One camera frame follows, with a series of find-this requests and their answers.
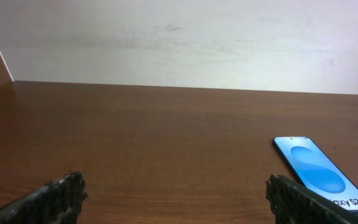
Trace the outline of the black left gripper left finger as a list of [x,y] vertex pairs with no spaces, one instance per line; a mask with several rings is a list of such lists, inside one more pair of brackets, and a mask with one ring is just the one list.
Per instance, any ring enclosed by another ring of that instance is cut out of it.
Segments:
[[1,206],[0,223],[76,223],[87,198],[83,174],[73,171]]

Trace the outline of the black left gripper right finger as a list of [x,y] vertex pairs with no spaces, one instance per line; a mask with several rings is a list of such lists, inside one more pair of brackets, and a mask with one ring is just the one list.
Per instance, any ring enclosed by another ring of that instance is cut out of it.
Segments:
[[358,224],[358,215],[284,175],[271,175],[265,184],[276,224]]

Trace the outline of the blue Galaxy smartphone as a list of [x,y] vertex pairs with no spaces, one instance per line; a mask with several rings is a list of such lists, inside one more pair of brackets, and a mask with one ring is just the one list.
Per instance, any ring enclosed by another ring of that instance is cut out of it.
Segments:
[[358,188],[306,136],[276,137],[273,145],[296,180],[307,189],[353,213],[358,213]]

